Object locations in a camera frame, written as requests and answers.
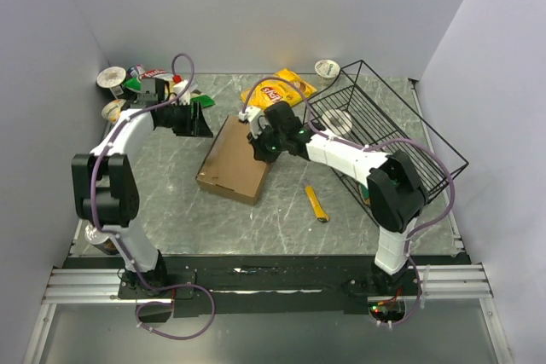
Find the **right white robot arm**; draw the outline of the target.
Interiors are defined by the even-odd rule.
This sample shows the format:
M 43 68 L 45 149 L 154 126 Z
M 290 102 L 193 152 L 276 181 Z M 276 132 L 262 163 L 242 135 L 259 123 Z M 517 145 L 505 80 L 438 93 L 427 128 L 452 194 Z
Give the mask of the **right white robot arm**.
M 427 192 L 404 151 L 386 153 L 361 147 L 310 120 L 303 123 L 288 103 L 262 110 L 243 107 L 238 120 L 249 125 L 248 142 L 254 158 L 268 164 L 287 152 L 326 165 L 361 184 L 369 209 L 379 225 L 373 284 L 382 294 L 394 293 L 403 283 L 408 265 L 407 239 L 427 202 Z

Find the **brown cardboard express box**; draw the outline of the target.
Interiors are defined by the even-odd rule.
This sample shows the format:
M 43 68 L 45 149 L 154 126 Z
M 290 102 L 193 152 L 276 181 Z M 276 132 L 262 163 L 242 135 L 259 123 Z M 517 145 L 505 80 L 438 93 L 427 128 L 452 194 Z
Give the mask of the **brown cardboard express box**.
M 236 116 L 225 119 L 197 172 L 200 188 L 245 205 L 258 203 L 270 166 L 253 157 L 249 132 Z

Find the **yellow utility knife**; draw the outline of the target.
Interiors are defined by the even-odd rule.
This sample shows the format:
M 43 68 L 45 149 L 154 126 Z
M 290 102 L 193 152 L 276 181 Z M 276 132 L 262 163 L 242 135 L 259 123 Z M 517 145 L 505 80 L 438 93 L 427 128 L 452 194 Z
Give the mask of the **yellow utility knife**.
M 317 194 L 314 190 L 314 188 L 311 185 L 305 185 L 305 193 L 311 203 L 311 208 L 319 222 L 328 222 L 329 221 L 329 215 L 326 213 L 326 211 L 322 208 Z

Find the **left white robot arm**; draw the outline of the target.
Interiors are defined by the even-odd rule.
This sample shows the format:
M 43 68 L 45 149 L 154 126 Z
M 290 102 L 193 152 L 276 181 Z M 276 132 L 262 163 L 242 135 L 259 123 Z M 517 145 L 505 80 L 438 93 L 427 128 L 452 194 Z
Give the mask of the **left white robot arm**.
M 132 158 L 157 128 L 175 136 L 211 138 L 201 104 L 191 99 L 191 83 L 179 75 L 172 83 L 152 81 L 154 90 L 140 94 L 119 114 L 103 141 L 71 163 L 77 215 L 113 242 L 125 262 L 124 282 L 157 298 L 173 286 L 159 249 L 137 221 L 140 196 Z

